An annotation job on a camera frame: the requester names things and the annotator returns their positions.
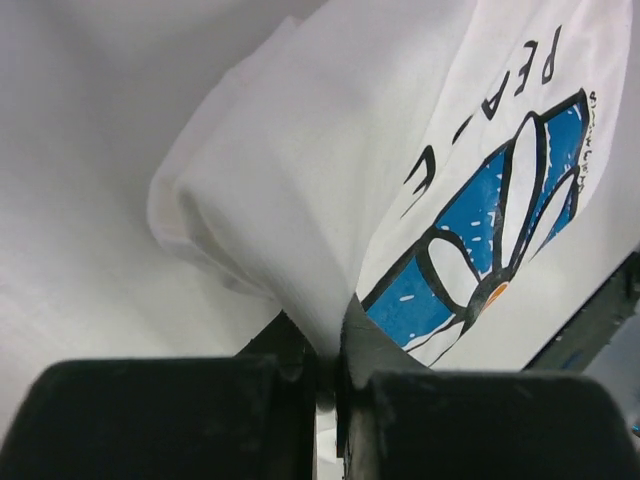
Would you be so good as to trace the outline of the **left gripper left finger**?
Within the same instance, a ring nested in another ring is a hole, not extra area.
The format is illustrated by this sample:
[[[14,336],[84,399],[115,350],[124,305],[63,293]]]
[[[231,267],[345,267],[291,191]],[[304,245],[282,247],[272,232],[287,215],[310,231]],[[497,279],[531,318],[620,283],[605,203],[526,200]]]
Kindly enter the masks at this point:
[[[277,316],[231,357],[56,363],[1,446],[5,479],[311,479],[316,356]]]

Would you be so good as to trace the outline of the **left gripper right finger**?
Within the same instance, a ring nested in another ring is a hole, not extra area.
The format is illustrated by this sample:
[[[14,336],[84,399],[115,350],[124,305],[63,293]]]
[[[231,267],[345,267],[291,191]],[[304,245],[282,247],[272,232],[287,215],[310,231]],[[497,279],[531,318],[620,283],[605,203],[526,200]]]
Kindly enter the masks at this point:
[[[608,391],[563,372],[431,370],[352,299],[336,376],[348,479],[635,479]]]

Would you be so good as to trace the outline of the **white t shirt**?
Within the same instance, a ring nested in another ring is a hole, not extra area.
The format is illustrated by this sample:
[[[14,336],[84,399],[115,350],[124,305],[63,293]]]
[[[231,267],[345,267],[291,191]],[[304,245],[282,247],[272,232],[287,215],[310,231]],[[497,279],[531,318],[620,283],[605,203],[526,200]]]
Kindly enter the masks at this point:
[[[318,354],[359,300],[435,363],[592,199],[628,1],[330,1],[207,95],[156,171],[158,243]]]

